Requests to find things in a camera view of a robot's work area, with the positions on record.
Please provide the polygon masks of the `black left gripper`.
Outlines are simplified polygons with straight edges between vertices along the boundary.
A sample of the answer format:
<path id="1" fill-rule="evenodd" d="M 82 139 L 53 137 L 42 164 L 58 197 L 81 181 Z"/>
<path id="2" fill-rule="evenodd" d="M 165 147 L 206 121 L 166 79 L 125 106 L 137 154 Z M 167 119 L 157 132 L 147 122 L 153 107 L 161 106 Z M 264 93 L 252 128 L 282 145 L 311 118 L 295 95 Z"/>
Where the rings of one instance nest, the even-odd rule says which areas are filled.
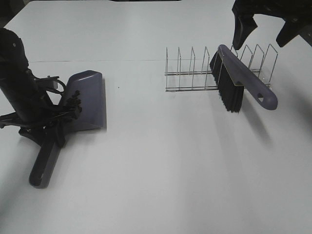
<path id="1" fill-rule="evenodd" d="M 73 107 L 14 108 L 14 112 L 0 116 L 0 128 L 20 127 L 19 134 L 39 146 L 46 146 L 45 128 L 52 128 L 54 139 L 59 147 L 65 145 L 63 122 L 73 120 Z"/>

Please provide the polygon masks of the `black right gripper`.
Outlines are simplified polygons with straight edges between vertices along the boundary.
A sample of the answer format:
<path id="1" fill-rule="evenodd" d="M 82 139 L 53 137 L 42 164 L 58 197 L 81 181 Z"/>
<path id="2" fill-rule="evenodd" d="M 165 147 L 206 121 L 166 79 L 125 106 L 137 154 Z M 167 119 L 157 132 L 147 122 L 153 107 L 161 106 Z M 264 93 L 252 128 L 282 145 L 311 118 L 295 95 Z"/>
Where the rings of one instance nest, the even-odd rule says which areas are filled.
<path id="1" fill-rule="evenodd" d="M 235 50 L 239 50 L 247 37 L 258 27 L 254 20 L 255 14 L 286 20 L 276 38 L 280 47 L 284 47 L 297 36 L 312 45 L 312 2 L 310 0 L 236 0 L 232 11 L 235 20 L 233 37 Z"/>

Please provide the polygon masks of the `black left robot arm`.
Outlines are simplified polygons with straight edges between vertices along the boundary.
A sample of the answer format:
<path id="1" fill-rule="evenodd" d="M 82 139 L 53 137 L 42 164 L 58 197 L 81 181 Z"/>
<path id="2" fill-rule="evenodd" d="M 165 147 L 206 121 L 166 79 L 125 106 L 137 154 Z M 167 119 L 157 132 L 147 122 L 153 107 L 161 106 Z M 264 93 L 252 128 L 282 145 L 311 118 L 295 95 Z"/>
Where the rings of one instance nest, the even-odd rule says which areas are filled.
<path id="1" fill-rule="evenodd" d="M 77 107 L 54 104 L 49 93 L 64 97 L 67 87 L 59 77 L 38 78 L 29 68 L 21 38 L 6 28 L 0 30 L 0 89 L 14 109 L 0 117 L 0 126 L 18 126 L 19 133 L 41 145 L 52 139 L 65 144 L 63 121 L 77 117 Z"/>

